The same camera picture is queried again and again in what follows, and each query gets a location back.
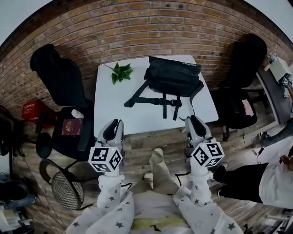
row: white wall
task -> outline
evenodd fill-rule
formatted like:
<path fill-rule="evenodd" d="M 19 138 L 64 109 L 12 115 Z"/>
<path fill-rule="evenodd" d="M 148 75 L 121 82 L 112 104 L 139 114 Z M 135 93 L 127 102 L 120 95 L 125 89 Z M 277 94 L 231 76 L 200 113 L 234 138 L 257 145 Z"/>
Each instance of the white wall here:
<path fill-rule="evenodd" d="M 51 0 L 0 0 L 0 45 L 32 13 Z"/>
<path fill-rule="evenodd" d="M 293 7 L 288 0 L 245 0 L 272 20 L 293 42 Z"/>

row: book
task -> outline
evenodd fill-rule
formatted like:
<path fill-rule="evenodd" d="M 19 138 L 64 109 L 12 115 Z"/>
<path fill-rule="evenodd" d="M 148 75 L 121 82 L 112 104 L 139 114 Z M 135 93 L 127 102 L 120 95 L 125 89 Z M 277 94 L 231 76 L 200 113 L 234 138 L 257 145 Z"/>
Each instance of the book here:
<path fill-rule="evenodd" d="M 82 119 L 65 119 L 63 121 L 62 136 L 80 136 Z"/>

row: bag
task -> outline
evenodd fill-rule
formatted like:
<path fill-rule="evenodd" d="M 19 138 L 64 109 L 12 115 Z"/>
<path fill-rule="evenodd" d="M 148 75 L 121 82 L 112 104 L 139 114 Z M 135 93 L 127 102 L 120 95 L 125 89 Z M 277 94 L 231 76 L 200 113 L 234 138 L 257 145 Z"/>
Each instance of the bag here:
<path fill-rule="evenodd" d="M 203 88 L 203 82 L 198 77 L 201 66 L 151 56 L 149 56 L 149 62 L 150 67 L 144 76 L 145 83 L 124 106 L 133 107 L 136 102 L 161 105 L 163 106 L 163 118 L 166 119 L 167 105 L 171 105 L 175 107 L 173 120 L 176 120 L 178 109 L 182 106 L 180 97 L 190 97 L 192 106 L 193 98 Z M 148 86 L 151 90 L 162 93 L 163 98 L 139 97 Z M 166 99 L 166 94 L 175 95 L 177 99 L 169 101 Z"/>

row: pink cloth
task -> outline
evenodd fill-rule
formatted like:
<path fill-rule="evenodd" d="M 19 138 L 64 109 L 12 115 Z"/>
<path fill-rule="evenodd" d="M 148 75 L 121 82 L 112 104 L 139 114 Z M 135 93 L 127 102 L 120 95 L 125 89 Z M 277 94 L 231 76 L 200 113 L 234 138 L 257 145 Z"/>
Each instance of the pink cloth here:
<path fill-rule="evenodd" d="M 254 113 L 253 113 L 251 106 L 250 106 L 249 102 L 247 101 L 247 99 L 242 100 L 242 103 L 244 105 L 246 115 L 253 116 Z"/>

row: green plant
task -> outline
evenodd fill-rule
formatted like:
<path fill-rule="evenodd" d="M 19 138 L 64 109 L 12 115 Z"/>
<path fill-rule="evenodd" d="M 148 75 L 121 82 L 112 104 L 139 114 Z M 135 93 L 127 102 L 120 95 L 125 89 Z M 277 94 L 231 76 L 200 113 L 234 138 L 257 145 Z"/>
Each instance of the green plant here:
<path fill-rule="evenodd" d="M 111 75 L 113 85 L 115 85 L 117 81 L 121 82 L 123 80 L 130 80 L 130 74 L 133 71 L 133 69 L 130 67 L 130 64 L 127 64 L 126 66 L 119 66 L 119 64 L 116 63 L 114 68 L 109 68 L 114 71 Z"/>

